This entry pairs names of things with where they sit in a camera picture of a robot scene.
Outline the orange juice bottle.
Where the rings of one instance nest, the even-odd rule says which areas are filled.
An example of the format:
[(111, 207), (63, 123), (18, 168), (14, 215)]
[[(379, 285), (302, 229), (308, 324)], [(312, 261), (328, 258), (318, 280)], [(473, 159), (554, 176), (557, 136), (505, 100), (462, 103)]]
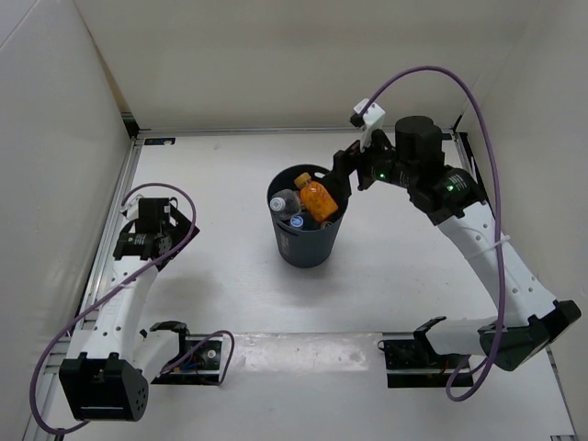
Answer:
[(328, 190), (310, 174), (299, 175), (294, 184), (300, 191), (302, 204), (316, 222), (323, 223), (338, 211), (339, 207)]

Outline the blue label Pocari Sweat bottle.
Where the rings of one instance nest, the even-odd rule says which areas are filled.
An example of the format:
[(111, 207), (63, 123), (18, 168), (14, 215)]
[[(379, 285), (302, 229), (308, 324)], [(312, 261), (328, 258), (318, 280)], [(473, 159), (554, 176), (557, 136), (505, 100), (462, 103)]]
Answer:
[(300, 231), (315, 231), (319, 228), (316, 220), (309, 213), (292, 216), (289, 220), (289, 226)]

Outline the clear bottle orange blue label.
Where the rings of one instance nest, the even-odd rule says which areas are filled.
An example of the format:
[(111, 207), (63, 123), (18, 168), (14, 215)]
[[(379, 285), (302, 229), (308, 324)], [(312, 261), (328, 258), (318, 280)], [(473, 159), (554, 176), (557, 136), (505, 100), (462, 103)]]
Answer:
[(268, 205), (272, 214), (280, 220), (289, 220), (302, 212), (299, 195), (288, 188), (274, 194), (270, 198)]

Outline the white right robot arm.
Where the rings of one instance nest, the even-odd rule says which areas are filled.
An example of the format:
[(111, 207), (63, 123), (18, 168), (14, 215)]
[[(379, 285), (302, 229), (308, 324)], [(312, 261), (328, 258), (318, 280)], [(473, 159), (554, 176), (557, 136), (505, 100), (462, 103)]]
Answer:
[(406, 189), (409, 200), (461, 252), (492, 298), (498, 314), (477, 320), (439, 317), (413, 332), (413, 358), (431, 368), (446, 355), (485, 356), (513, 371), (557, 340), (581, 317), (572, 300), (556, 297), (532, 274), (498, 224), (473, 177), (446, 164), (444, 134), (428, 117), (400, 119), (389, 139), (373, 130), (369, 146), (355, 141), (334, 155), (326, 175), (336, 196), (349, 198), (349, 176), (359, 190), (376, 182)]

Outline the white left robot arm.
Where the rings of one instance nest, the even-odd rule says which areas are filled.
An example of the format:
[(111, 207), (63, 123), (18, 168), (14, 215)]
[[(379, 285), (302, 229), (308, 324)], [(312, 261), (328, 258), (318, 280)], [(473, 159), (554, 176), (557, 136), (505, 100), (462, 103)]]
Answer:
[(151, 382), (165, 366), (187, 365), (194, 346), (183, 322), (140, 327), (141, 311), (172, 248), (199, 232), (171, 198), (135, 198), (123, 212), (127, 223), (113, 253), (112, 286), (121, 291), (99, 307), (79, 355), (61, 363), (59, 379), (78, 421), (138, 421)]

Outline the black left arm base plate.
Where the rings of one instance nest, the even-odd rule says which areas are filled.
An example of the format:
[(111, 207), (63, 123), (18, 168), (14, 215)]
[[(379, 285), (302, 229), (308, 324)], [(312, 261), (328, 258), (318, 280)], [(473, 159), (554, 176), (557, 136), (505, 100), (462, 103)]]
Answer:
[(223, 337), (213, 337), (175, 370), (155, 378), (152, 385), (213, 386), (221, 379), (222, 352)]

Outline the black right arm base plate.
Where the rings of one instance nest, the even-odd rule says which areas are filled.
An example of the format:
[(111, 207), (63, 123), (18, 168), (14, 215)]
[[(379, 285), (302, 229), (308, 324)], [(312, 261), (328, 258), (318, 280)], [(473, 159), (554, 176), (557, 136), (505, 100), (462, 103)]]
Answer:
[(425, 358), (409, 334), (384, 334), (377, 343), (384, 355), (389, 389), (443, 389), (462, 359), (459, 355)]

